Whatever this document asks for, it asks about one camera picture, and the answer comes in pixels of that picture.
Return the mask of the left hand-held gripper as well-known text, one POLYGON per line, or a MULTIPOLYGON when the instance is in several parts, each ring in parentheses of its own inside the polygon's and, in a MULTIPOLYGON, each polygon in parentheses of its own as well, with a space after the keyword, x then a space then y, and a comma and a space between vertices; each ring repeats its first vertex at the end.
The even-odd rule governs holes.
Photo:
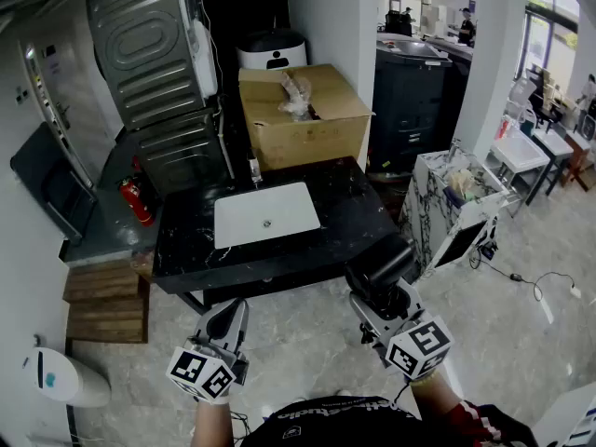
POLYGON ((197 401, 228 403, 234 385, 243 386, 248 359, 239 351, 246 339, 249 304, 233 299, 214 306, 198 321, 195 336, 174 349, 166 376, 197 401))

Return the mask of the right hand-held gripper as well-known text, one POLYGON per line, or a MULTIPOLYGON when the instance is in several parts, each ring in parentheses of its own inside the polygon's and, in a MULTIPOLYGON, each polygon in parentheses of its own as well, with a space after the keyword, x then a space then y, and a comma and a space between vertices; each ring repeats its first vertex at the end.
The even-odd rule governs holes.
POLYGON ((400 278, 397 288, 389 319, 354 291, 349 303, 360 321, 362 343, 377 352, 386 368, 419 380, 445 360, 454 338, 441 317, 428 314, 413 285, 400 278))

